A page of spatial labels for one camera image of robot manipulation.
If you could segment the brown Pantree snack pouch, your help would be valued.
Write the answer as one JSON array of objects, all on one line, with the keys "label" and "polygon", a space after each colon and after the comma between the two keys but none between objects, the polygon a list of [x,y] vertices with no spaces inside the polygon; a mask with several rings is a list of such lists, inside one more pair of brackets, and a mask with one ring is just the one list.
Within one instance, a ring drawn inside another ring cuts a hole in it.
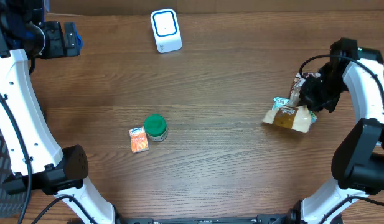
[{"label": "brown Pantree snack pouch", "polygon": [[270,109],[264,116],[262,122],[282,128],[288,128],[302,133],[310,129],[311,116],[307,105],[300,105],[299,97],[301,88],[307,78],[319,78],[319,73],[298,73],[293,80],[289,92],[289,103],[276,109]]}]

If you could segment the teal wet wipes pack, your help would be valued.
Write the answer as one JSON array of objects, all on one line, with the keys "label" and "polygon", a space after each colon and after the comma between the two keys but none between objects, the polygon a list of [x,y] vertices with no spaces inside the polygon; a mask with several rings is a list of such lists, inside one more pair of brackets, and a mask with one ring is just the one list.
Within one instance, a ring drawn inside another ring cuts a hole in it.
[{"label": "teal wet wipes pack", "polygon": [[[274,103],[272,105],[272,109],[280,108],[280,107],[285,106],[286,104],[289,103],[288,98],[282,98],[282,97],[278,97],[278,96],[273,98],[273,101],[274,101]],[[311,116],[311,123],[314,124],[317,121],[317,116],[312,111],[309,111],[309,114]]]}]

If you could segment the green lid jar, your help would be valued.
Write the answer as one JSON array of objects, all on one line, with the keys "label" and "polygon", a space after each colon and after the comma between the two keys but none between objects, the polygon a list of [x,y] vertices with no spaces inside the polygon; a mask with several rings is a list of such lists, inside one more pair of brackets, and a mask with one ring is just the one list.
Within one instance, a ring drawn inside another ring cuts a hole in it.
[{"label": "green lid jar", "polygon": [[148,116],[144,122],[144,128],[152,141],[163,141],[168,135],[166,120],[159,114]]}]

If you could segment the orange Kleenex tissue pack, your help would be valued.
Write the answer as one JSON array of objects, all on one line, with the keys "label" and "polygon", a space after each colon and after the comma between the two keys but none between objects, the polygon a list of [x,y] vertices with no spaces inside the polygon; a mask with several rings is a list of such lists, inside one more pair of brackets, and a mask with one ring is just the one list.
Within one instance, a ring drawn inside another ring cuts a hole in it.
[{"label": "orange Kleenex tissue pack", "polygon": [[133,153],[147,151],[149,143],[144,127],[137,127],[129,130],[131,140],[131,151]]}]

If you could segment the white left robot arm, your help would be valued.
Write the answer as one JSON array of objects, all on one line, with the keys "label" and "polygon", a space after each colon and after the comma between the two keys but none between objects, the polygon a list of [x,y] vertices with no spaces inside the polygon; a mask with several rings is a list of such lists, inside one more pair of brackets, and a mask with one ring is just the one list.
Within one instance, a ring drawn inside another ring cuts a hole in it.
[{"label": "white left robot arm", "polygon": [[3,188],[26,197],[41,190],[84,223],[119,223],[88,176],[84,149],[57,144],[30,80],[37,59],[74,57],[83,46],[74,23],[45,20],[48,9],[47,1],[0,1],[0,130],[11,161]]}]

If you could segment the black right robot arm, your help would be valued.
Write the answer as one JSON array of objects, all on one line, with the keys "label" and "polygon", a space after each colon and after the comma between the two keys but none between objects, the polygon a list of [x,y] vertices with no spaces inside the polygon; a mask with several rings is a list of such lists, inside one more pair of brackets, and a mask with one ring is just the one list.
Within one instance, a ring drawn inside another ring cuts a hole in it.
[{"label": "black right robot arm", "polygon": [[356,124],[334,152],[331,178],[276,223],[342,223],[341,213],[359,200],[384,207],[371,199],[384,191],[384,59],[348,38],[334,42],[326,58],[318,76],[302,75],[301,103],[333,112],[347,91]]}]

